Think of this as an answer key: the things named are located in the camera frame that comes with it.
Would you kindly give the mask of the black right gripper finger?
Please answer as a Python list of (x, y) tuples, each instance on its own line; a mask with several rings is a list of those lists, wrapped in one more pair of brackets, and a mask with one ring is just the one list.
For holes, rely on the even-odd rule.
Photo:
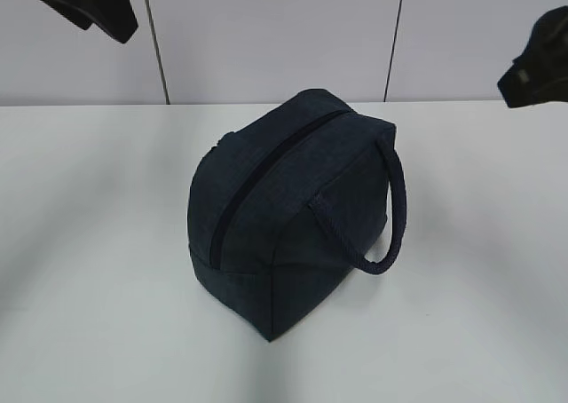
[(567, 7), (543, 14), (497, 83), (509, 108), (567, 101)]

